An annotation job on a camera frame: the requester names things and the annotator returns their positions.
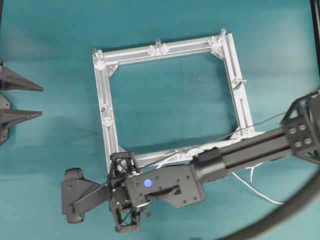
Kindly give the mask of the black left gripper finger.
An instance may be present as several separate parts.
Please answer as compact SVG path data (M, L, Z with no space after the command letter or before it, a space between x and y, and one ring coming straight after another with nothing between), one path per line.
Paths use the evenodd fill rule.
M0 89L3 91L23 90L43 92L44 88L19 75L15 71L4 66L4 60L0 60Z
M12 126L42 116L41 111L11 109L11 103L3 94L0 95L0 143L3 144L9 137Z

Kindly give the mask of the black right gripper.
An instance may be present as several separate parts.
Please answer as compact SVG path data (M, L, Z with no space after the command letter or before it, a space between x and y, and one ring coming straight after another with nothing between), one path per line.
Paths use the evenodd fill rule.
M193 164L176 164L143 173L132 152L110 156L109 209L116 225L140 225L141 214L153 201L183 208L205 200L201 179Z

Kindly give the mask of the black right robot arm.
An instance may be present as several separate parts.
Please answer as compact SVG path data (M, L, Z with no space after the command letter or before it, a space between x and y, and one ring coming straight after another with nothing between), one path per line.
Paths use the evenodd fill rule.
M155 200L183 208L205 200L204 183L258 163L287 155L318 164L320 162L320 95L310 93L295 100L280 128L241 140L225 147L214 147L196 154L190 163L168 165L142 173L132 152L111 155L109 210L123 230L140 223L141 213Z

